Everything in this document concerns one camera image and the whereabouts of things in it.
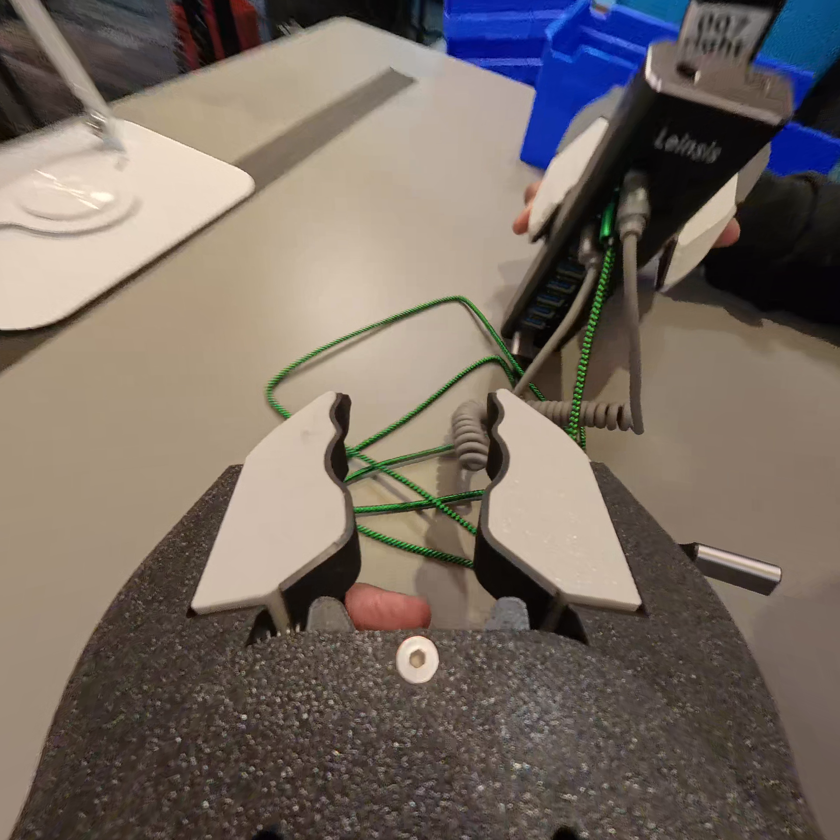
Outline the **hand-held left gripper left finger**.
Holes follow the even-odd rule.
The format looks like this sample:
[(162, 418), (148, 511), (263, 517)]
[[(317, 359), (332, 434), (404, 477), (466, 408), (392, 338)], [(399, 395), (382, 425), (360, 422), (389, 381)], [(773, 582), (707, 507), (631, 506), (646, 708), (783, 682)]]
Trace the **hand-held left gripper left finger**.
[(351, 399), (325, 392), (247, 455), (194, 592), (197, 615), (250, 607), (307, 616), (343, 603), (361, 572), (360, 536), (345, 478)]

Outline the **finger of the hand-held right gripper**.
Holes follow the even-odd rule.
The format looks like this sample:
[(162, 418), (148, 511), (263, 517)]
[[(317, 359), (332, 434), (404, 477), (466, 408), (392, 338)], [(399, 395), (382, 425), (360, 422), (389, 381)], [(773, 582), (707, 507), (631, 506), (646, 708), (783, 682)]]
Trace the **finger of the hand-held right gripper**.
[(555, 213), (583, 176), (608, 128), (607, 117), (585, 119), (563, 135), (549, 166), (530, 201), (527, 237), (538, 241), (546, 236)]
[(707, 256), (767, 167), (770, 150), (765, 145), (668, 241), (658, 261), (657, 291), (674, 287)]

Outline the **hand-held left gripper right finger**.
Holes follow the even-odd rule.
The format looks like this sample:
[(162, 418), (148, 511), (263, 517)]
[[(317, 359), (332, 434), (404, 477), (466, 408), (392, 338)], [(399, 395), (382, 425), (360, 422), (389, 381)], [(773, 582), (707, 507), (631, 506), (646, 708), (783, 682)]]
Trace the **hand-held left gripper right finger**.
[(637, 613), (642, 598), (583, 449), (507, 390), (488, 395), (487, 421), (490, 483), (473, 560), (480, 585), (522, 600), (530, 616), (556, 600)]

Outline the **large black USB hub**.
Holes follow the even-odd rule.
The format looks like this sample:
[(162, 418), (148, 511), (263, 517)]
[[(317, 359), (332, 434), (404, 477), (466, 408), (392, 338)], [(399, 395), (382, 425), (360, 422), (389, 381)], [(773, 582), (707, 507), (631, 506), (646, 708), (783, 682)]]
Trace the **large black USB hub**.
[(540, 239), (500, 329), (506, 339), (520, 334), (541, 345), (560, 325), (585, 274), (581, 235), (586, 228), (599, 235), (609, 209), (617, 219), (628, 175), (647, 188), (649, 216), (637, 243), (646, 266), (795, 113), (793, 83), (781, 72), (714, 56), (687, 65), (668, 40), (653, 43), (635, 77), (603, 101), (615, 104), (608, 128)]

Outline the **blue plastic bin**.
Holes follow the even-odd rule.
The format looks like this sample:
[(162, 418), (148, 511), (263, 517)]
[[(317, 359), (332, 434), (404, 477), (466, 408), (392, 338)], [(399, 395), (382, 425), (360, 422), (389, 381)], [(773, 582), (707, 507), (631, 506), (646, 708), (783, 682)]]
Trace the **blue plastic bin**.
[[(616, 2), (597, 12), (575, 2), (545, 29), (541, 67), (520, 161), (544, 169), (573, 118), (614, 87), (627, 84), (647, 47), (675, 39), (687, 2)], [(784, 72), (794, 84), (796, 121), (838, 136), (839, 2), (786, 2), (756, 66)]]
[(445, 1), (444, 38), (541, 39), (547, 27), (575, 1)]
[(526, 38), (450, 38), (448, 55), (533, 88), (542, 67), (544, 36)]

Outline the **person's right forearm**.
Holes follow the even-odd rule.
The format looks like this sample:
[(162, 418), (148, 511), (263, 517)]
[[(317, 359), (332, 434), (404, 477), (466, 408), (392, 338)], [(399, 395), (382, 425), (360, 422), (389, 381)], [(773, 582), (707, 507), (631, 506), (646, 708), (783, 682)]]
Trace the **person's right forearm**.
[(790, 176), (794, 235), (777, 278), (782, 309), (813, 322), (839, 324), (839, 184), (814, 172)]

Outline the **grey desk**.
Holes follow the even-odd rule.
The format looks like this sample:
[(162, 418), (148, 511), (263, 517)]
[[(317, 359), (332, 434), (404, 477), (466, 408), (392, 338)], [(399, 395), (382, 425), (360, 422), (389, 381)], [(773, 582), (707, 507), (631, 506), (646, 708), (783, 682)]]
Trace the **grey desk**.
[[(503, 316), (532, 90), (350, 19), (115, 105), (236, 163), (393, 68), (414, 78), (78, 318), (2, 336), (2, 838), (110, 603), (277, 425), (268, 379), (449, 293)], [(712, 582), (758, 662), (824, 837), (838, 838), (838, 330), (703, 279), (644, 317), (643, 436), (588, 436), (679, 543), (779, 565)]]

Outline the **white stand base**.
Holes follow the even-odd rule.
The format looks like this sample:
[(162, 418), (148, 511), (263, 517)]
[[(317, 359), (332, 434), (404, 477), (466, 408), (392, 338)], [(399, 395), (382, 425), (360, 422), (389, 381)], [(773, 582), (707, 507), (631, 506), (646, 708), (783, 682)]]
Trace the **white stand base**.
[(67, 319), (241, 204), (254, 179), (112, 113), (41, 2), (12, 2), (82, 115), (2, 147), (1, 329)]

